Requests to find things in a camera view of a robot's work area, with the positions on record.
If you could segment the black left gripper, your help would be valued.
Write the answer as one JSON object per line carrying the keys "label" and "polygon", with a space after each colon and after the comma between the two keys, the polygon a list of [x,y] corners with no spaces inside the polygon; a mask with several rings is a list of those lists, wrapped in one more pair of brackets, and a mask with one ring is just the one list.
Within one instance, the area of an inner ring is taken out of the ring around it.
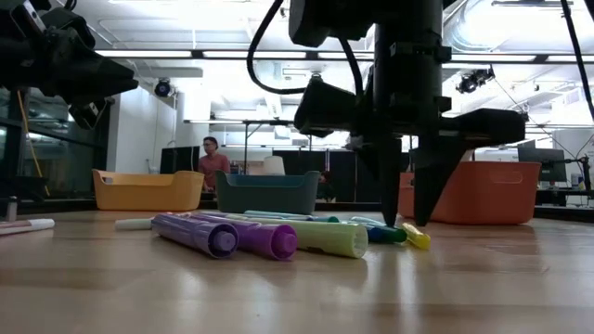
{"label": "black left gripper", "polygon": [[61,97],[83,129],[97,126],[109,98],[136,89],[135,73],[95,51],[78,0],[0,0],[0,87]]}

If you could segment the light green chunky highlighter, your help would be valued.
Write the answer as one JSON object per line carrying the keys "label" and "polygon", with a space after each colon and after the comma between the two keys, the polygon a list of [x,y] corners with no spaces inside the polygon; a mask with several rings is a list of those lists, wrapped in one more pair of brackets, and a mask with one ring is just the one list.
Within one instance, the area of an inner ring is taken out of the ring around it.
{"label": "light green chunky highlighter", "polygon": [[316,251],[329,255],[360,259],[368,250],[368,232],[362,225],[298,221],[263,217],[229,215],[239,220],[261,225],[288,225],[293,228],[300,251]]}

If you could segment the person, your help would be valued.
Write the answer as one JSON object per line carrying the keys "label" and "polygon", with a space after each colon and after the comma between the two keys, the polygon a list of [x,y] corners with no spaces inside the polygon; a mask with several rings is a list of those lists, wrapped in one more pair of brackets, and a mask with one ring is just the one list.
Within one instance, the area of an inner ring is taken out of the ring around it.
{"label": "person", "polygon": [[227,156],[218,152],[218,142],[214,137],[204,137],[202,146],[205,152],[199,159],[199,172],[204,175],[202,189],[204,192],[214,192],[216,172],[230,173],[230,162]]}

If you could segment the blue Expo marker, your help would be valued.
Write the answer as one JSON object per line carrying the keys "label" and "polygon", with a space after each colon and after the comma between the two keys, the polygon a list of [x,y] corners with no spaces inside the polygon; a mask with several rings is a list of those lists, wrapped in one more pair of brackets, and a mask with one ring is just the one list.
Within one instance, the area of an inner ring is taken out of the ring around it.
{"label": "blue Expo marker", "polygon": [[389,239],[386,234],[385,225],[375,220],[355,216],[352,217],[349,221],[349,224],[359,224],[364,226],[368,232],[368,240],[374,243],[388,243]]}

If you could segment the teal plastic bin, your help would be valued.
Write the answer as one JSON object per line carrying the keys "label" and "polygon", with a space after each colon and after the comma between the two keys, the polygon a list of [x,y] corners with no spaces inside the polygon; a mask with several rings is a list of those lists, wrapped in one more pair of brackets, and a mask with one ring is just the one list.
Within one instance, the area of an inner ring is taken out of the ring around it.
{"label": "teal plastic bin", "polygon": [[320,172],[303,175],[215,173],[218,210],[311,214],[315,210]]}

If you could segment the black partition wall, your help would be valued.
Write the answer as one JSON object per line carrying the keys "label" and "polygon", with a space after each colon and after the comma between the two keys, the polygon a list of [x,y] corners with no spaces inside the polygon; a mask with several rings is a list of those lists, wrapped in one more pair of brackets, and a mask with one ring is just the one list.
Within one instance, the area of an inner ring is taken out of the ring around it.
{"label": "black partition wall", "polygon": [[281,150],[285,173],[300,175],[309,171],[329,173],[329,185],[337,202],[380,202],[380,185],[367,165],[352,151]]}

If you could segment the background black metal frame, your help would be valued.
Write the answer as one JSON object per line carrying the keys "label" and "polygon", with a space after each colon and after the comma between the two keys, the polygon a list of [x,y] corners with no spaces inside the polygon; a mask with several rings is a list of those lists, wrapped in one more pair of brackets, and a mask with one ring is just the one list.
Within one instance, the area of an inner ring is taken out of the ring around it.
{"label": "background black metal frame", "polygon": [[249,139],[257,131],[259,131],[263,125],[269,127],[281,126],[289,131],[293,128],[293,121],[281,120],[281,119],[270,119],[270,120],[185,120],[185,123],[191,124],[208,124],[208,125],[242,125],[244,127],[244,143],[243,143],[243,167],[242,172],[248,173],[248,148],[250,146]]}

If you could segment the black Expo marker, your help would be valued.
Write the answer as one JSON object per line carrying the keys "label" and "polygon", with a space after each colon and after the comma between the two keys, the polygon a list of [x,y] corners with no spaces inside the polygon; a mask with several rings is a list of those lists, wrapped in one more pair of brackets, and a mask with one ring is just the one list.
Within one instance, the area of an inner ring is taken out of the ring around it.
{"label": "black Expo marker", "polygon": [[117,220],[114,224],[116,231],[150,230],[152,218],[133,218]]}

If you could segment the yellow slim highlighter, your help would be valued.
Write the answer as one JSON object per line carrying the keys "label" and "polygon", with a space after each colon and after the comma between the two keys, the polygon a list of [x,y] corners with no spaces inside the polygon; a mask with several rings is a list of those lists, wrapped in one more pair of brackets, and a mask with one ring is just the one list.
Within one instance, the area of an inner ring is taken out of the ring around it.
{"label": "yellow slim highlighter", "polygon": [[431,248],[431,237],[409,223],[402,223],[401,228],[407,234],[407,241],[415,247],[428,251]]}

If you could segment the purple chunky highlighter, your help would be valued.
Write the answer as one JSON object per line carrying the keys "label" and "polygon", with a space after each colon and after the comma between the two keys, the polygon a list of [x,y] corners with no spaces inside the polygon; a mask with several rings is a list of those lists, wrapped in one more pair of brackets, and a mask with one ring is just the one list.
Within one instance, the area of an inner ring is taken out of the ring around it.
{"label": "purple chunky highlighter", "polygon": [[278,260],[290,260],[298,248],[295,230],[289,225],[263,225],[254,221],[230,219],[208,214],[192,215],[193,219],[233,225],[239,234],[239,249]]}

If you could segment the orange plastic bin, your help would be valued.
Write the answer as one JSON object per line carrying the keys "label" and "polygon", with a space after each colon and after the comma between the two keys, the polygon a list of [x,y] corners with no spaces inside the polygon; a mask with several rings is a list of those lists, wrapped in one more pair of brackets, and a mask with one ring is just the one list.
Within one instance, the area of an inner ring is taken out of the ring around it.
{"label": "orange plastic bin", "polygon": [[451,225],[521,225],[533,218],[538,162],[458,164],[431,216]]}

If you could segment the white cylinder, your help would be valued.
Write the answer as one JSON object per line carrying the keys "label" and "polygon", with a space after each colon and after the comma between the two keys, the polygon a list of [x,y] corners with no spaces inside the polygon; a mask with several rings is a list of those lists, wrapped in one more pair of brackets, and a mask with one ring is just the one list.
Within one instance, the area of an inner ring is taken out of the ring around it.
{"label": "white cylinder", "polygon": [[280,156],[267,156],[263,162],[265,175],[284,175],[284,160]]}

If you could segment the teal chunky highlighter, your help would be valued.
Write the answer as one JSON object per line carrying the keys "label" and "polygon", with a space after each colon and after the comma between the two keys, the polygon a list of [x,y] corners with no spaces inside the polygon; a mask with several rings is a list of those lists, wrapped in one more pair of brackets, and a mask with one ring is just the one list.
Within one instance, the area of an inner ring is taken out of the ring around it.
{"label": "teal chunky highlighter", "polygon": [[243,215],[249,217],[263,217],[271,219],[285,219],[293,221],[310,221],[320,223],[340,223],[341,220],[336,216],[314,216],[307,214],[286,213],[286,212],[264,212],[264,211],[246,211]]}

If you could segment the yellow plastic bin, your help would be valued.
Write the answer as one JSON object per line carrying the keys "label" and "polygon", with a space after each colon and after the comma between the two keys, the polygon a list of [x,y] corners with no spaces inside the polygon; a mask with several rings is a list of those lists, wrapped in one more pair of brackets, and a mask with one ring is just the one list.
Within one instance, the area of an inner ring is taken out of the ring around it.
{"label": "yellow plastic bin", "polygon": [[186,212],[197,209],[202,173],[115,173],[92,171],[97,207],[102,211]]}

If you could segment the lavender chunky highlighter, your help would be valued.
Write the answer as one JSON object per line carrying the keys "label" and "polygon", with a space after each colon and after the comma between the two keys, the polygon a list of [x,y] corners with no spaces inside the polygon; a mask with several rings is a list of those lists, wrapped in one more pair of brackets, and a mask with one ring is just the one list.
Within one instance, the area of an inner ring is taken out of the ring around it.
{"label": "lavender chunky highlighter", "polygon": [[163,238],[201,251],[215,259],[231,256],[239,245],[238,231],[227,223],[212,223],[161,213],[151,220],[151,229]]}

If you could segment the brown Expo marker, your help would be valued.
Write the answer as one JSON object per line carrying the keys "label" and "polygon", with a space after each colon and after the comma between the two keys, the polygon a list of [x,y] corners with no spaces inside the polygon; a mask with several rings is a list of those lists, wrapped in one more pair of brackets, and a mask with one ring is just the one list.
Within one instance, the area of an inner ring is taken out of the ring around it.
{"label": "brown Expo marker", "polygon": [[28,233],[51,229],[55,226],[53,219],[31,219],[13,222],[0,222],[0,236]]}

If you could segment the black computer monitor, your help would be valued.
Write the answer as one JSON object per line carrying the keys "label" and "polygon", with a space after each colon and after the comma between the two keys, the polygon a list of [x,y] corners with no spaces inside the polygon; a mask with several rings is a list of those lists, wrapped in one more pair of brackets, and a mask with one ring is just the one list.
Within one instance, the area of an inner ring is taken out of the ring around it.
{"label": "black computer monitor", "polygon": [[200,146],[163,148],[161,150],[161,174],[179,171],[196,172],[199,168]]}

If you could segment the green Expo marker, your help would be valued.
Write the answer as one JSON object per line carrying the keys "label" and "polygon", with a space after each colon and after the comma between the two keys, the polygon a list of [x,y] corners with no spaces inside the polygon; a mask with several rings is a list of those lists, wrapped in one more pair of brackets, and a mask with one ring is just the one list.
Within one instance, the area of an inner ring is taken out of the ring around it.
{"label": "green Expo marker", "polygon": [[383,243],[403,243],[407,240],[407,233],[400,228],[390,226],[379,226],[381,232],[380,240]]}

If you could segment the black monitor on arm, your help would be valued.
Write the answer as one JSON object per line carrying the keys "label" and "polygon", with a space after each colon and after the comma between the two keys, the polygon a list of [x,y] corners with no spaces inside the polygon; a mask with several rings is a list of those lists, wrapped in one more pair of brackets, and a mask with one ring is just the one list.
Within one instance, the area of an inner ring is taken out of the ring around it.
{"label": "black monitor on arm", "polygon": [[566,182],[564,152],[553,148],[518,148],[521,162],[538,162],[540,164],[539,180],[543,182]]}

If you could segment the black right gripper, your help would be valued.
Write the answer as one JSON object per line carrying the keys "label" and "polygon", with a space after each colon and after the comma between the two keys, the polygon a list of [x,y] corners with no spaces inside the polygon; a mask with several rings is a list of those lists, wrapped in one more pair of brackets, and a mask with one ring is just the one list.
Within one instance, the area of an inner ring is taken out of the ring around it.
{"label": "black right gripper", "polygon": [[[452,101],[442,95],[442,66],[452,58],[446,46],[391,45],[377,48],[371,80],[357,105],[355,135],[367,142],[357,151],[376,179],[381,214],[394,226],[400,185],[402,141],[414,135],[414,218],[431,221],[433,211],[466,149],[497,146],[525,138],[525,118],[508,109],[476,109],[453,118]],[[454,147],[426,147],[432,145]]]}

